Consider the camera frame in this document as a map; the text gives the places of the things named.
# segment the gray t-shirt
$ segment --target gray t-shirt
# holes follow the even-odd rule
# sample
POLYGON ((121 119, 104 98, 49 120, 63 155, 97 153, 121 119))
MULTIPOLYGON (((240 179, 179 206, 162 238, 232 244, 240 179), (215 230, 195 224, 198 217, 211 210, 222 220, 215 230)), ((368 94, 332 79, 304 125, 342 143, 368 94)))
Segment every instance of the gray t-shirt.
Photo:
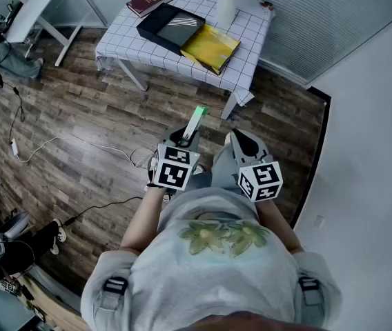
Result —
POLYGON ((249 200, 214 188, 184 193, 161 213, 158 232, 138 257, 99 258, 81 299, 93 330, 176 330, 237 311, 295 320, 300 267, 249 200), (103 286, 118 276, 128 288, 115 304, 103 286))

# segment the desk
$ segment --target desk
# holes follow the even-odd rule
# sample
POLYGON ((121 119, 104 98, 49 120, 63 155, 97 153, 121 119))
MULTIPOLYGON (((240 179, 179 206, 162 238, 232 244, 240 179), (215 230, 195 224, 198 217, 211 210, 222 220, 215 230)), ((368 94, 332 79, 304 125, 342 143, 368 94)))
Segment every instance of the desk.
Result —
POLYGON ((52 0, 21 1, 23 2, 23 6, 12 22, 9 31, 4 34, 4 37, 9 43, 23 43, 26 40, 30 30, 33 28, 33 25, 38 22, 46 31, 48 31, 59 43, 64 46, 61 54, 57 59, 57 62, 55 63, 55 66, 59 66, 82 25, 79 24, 73 31, 70 38, 67 39, 60 32, 58 32, 55 27, 53 27, 43 17, 41 17, 41 14, 52 0))
MULTIPOLYGON (((207 24, 216 26, 216 1, 172 0, 169 4, 195 13, 205 18, 207 24)), ((218 29, 241 43, 220 75, 142 38, 136 29, 142 19, 127 7, 122 9, 96 47, 98 70, 102 66, 108 67, 109 59, 114 59, 139 88, 147 90, 147 83, 130 62, 140 61, 230 90, 230 98, 221 115, 222 119, 227 119, 237 104, 244 106, 254 98, 249 89, 271 21, 270 11, 261 7, 258 0, 236 0, 236 8, 235 20, 228 30, 218 29)))

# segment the person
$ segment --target person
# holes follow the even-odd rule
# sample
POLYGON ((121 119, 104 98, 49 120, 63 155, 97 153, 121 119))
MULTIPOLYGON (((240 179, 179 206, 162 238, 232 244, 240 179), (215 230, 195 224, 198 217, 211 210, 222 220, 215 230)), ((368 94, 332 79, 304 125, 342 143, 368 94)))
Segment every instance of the person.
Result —
MULTIPOLYGON (((0 33, 6 28, 6 24, 0 25, 0 33)), ((9 43, 0 42, 0 67, 19 77, 38 79, 43 67, 43 59, 35 61, 26 60, 24 55, 15 50, 9 43)))
POLYGON ((0 258, 0 280, 12 283, 10 276, 23 273, 33 266, 48 250, 53 254, 59 253, 57 241, 64 242, 66 233, 61 222, 54 219, 40 229, 34 236, 30 232, 4 243, 4 254, 0 258))
POLYGON ((242 195, 235 167, 227 139, 211 173, 193 175, 162 211, 166 189, 148 189, 119 250, 100 256, 84 288, 81 314, 92 330, 332 324, 341 293, 325 260, 303 250, 271 200, 242 195))

